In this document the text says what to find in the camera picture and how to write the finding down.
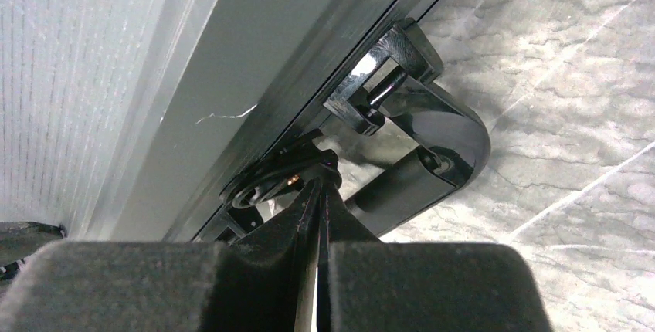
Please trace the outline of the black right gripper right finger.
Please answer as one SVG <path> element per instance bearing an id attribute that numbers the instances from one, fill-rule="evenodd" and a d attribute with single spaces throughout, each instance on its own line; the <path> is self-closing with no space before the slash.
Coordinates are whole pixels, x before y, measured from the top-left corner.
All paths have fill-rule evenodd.
<path id="1" fill-rule="evenodd" d="M 550 331 L 533 274 L 509 246 L 385 243 L 319 194 L 320 331 Z"/>

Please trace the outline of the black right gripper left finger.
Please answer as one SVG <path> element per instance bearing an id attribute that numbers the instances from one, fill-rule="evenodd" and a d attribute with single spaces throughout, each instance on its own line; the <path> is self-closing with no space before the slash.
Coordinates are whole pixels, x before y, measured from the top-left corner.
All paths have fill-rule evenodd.
<path id="1" fill-rule="evenodd" d="M 306 331 L 320 181 L 247 237 L 52 242 L 12 282 L 3 331 Z"/>

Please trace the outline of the black poker set case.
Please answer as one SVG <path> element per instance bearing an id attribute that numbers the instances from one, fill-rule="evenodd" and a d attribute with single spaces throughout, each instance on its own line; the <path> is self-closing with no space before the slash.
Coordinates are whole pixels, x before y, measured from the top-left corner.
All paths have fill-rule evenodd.
<path id="1" fill-rule="evenodd" d="M 438 0 L 1 0 L 1 221 L 216 240 L 330 119 L 417 147 L 348 200 L 376 234 L 470 183 L 478 116 L 433 84 Z"/>

